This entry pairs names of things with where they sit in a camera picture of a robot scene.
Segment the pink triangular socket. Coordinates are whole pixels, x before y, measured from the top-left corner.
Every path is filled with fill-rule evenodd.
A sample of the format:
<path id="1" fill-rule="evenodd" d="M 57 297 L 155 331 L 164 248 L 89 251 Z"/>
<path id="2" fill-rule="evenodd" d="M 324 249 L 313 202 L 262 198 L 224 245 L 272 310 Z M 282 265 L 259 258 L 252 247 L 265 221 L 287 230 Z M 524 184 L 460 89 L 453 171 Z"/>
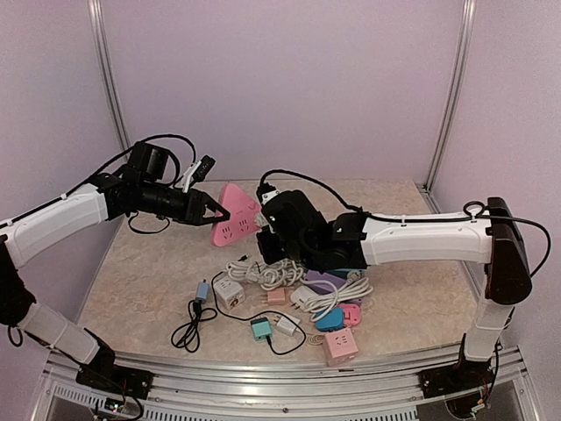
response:
<path id="1" fill-rule="evenodd" d="M 210 235 L 212 246 L 225 247 L 259 231 L 256 216 L 261 206 L 238 185 L 224 185 L 218 202 L 230 213 L 230 218 L 213 224 Z"/>

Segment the pink charger plug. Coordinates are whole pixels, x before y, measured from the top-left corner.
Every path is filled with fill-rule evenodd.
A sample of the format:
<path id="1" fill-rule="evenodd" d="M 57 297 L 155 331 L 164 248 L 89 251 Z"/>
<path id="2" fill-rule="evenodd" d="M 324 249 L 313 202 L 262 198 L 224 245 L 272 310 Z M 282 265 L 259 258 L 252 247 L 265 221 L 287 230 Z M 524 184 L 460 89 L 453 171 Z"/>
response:
<path id="1" fill-rule="evenodd" d="M 261 302 L 269 306 L 284 305 L 287 302 L 287 293 L 284 288 L 269 290 L 265 293 Z"/>

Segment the white cube socket adapter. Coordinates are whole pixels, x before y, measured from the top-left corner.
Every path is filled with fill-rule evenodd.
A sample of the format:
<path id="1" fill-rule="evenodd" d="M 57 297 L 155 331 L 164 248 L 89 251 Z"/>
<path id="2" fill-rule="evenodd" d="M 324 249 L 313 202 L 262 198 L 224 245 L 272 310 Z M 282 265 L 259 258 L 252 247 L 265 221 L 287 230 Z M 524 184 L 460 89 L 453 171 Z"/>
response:
<path id="1" fill-rule="evenodd" d="M 217 298 L 227 310 L 232 310 L 245 300 L 243 286 L 227 275 L 219 276 L 213 283 Z"/>

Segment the white usb charger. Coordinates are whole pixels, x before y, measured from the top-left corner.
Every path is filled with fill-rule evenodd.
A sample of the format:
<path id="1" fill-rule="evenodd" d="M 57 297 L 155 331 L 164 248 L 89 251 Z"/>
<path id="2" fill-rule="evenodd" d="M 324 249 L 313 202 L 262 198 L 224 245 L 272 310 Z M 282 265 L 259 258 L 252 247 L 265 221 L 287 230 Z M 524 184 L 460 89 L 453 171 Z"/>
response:
<path id="1" fill-rule="evenodd" d="M 297 330 L 297 327 L 300 325 L 300 323 L 301 320 L 295 317 L 282 316 L 275 319 L 276 329 L 290 337 L 295 334 L 295 331 Z"/>

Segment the teal usb charger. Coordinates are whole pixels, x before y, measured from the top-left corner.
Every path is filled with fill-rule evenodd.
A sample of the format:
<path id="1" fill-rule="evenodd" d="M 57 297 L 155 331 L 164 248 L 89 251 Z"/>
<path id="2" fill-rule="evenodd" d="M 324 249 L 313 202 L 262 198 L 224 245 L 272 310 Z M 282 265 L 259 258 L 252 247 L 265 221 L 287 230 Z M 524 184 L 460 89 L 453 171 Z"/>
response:
<path id="1" fill-rule="evenodd" d="M 252 335 L 256 341 L 267 340 L 272 337 L 272 328 L 268 318 L 257 318 L 250 323 Z"/>

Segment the light blue charger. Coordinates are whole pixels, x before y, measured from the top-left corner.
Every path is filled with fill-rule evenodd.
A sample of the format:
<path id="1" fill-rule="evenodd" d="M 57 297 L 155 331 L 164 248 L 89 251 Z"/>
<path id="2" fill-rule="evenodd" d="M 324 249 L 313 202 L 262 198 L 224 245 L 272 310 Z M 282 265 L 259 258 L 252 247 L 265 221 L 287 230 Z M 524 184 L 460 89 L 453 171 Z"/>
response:
<path id="1" fill-rule="evenodd" d="M 195 292 L 195 301 L 197 303 L 205 303 L 209 296 L 209 284 L 203 280 L 199 282 Z"/>

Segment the blue plug adapter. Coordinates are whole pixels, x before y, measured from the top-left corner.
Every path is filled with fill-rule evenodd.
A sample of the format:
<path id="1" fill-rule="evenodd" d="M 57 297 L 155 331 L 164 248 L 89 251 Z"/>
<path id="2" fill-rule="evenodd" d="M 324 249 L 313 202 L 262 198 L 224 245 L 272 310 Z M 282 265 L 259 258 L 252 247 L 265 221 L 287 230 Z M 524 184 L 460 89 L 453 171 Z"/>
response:
<path id="1" fill-rule="evenodd" d="M 335 307 L 323 314 L 323 318 L 315 322 L 315 328 L 319 332 L 334 332 L 343 329 L 344 311 L 340 307 Z"/>

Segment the pink socket adapter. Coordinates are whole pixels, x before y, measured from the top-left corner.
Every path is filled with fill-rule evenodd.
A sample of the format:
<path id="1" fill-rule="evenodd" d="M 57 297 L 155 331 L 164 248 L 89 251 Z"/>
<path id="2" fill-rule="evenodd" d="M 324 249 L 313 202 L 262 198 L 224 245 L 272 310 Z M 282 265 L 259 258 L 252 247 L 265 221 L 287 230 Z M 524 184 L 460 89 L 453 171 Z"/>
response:
<path id="1" fill-rule="evenodd" d="M 345 327 L 357 326 L 361 322 L 361 309 L 354 303 L 340 303 L 338 305 L 343 311 L 343 320 Z"/>

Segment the pink cube socket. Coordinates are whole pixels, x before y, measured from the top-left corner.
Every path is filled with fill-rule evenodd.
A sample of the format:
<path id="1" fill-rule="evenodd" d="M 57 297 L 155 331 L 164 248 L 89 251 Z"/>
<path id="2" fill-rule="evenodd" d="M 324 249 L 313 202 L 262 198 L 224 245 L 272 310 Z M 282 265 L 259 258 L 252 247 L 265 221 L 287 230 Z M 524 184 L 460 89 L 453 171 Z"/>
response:
<path id="1" fill-rule="evenodd" d="M 331 367 L 354 359 L 359 352 L 350 327 L 326 333 L 323 336 L 323 350 L 327 364 Z"/>

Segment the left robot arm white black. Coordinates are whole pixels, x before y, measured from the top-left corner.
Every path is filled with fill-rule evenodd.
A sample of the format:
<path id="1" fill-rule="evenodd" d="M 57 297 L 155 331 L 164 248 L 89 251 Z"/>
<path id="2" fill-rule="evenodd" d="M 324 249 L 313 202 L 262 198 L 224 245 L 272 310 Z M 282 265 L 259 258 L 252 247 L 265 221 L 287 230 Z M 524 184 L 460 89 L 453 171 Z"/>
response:
<path id="1" fill-rule="evenodd" d="M 140 212 L 170 224 L 204 226 L 230 213 L 208 193 L 195 188 L 215 159 L 194 157 L 183 169 L 178 157 L 158 146 L 153 135 L 109 159 L 69 192 L 1 223 L 1 323 L 14 346 L 29 336 L 78 364 L 106 390 L 116 389 L 123 372 L 115 353 L 94 333 L 37 301 L 19 269 L 46 249 L 94 225 Z"/>

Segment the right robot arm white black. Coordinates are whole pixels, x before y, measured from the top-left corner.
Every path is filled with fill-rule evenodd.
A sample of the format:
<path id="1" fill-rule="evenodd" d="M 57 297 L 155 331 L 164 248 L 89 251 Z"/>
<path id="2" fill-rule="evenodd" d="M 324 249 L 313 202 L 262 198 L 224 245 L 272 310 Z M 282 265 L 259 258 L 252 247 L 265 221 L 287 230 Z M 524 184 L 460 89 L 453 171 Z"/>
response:
<path id="1" fill-rule="evenodd" d="M 519 225 L 543 225 L 512 216 L 504 199 L 471 201 L 457 213 L 386 216 L 347 203 L 327 189 L 346 212 L 328 221 L 300 190 L 276 189 L 260 178 L 256 196 L 267 226 L 258 235 L 266 263 L 289 258 L 308 269 L 366 269 L 385 263 L 457 260 L 483 266 L 486 286 L 462 339 L 448 380 L 467 389 L 488 371 L 501 332 L 515 306 L 532 290 L 537 273 L 528 262 Z"/>

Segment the front aluminium rail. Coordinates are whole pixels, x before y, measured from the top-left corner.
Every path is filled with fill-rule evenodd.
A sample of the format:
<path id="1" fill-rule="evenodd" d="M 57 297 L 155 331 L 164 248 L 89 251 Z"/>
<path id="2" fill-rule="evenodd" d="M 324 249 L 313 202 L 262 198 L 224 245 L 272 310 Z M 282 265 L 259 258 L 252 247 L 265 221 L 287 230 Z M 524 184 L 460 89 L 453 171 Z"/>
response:
<path id="1" fill-rule="evenodd" d="M 452 363 L 458 346 L 358 360 L 347 367 L 319 362 L 215 363 L 117 353 L 117 363 L 154 373 L 142 404 L 145 420 L 457 420 L 452 397 L 423 397 L 418 375 Z M 500 354 L 489 406 L 476 420 L 543 420 L 520 351 Z M 74 382 L 75 365 L 53 353 L 31 420 L 92 420 L 89 408 L 109 394 Z"/>

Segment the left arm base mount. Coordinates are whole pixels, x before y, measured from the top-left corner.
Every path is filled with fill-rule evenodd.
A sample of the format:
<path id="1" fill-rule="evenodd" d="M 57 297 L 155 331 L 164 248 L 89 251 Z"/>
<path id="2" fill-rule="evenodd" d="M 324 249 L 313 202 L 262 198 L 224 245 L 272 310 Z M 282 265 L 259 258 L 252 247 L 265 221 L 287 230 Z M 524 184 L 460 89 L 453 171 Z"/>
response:
<path id="1" fill-rule="evenodd" d="M 115 363 L 116 353 L 102 339 L 86 329 L 100 346 L 93 360 L 81 366 L 76 381 L 93 389 L 146 399 L 153 383 L 154 374 L 150 371 L 119 366 Z"/>

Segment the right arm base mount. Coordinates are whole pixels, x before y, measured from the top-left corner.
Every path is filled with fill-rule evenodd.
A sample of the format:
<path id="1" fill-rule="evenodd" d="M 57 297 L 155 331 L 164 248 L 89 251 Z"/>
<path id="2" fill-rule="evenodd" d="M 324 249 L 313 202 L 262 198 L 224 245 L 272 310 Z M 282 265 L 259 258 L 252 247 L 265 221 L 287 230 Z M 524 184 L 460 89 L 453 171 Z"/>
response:
<path id="1" fill-rule="evenodd" d="M 491 360 L 468 360 L 465 356 L 465 340 L 466 334 L 462 338 L 456 362 L 427 368 L 419 373 L 418 379 L 425 399 L 491 385 L 494 382 Z"/>

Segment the right aluminium frame post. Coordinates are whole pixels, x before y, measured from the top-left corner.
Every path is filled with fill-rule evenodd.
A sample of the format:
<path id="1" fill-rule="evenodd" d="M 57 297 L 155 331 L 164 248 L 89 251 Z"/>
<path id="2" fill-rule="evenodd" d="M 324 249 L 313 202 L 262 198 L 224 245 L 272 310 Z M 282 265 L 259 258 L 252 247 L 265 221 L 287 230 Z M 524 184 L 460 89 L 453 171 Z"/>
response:
<path id="1" fill-rule="evenodd" d="M 475 0 L 465 0 L 462 3 L 463 9 L 458 30 L 458 42 L 451 71 L 451 80 L 444 103 L 444 114 L 438 129 L 437 143 L 430 161 L 429 171 L 423 184 L 423 188 L 428 195 L 431 195 L 436 187 L 437 178 L 444 163 L 446 147 L 450 140 L 470 51 L 476 4 Z"/>

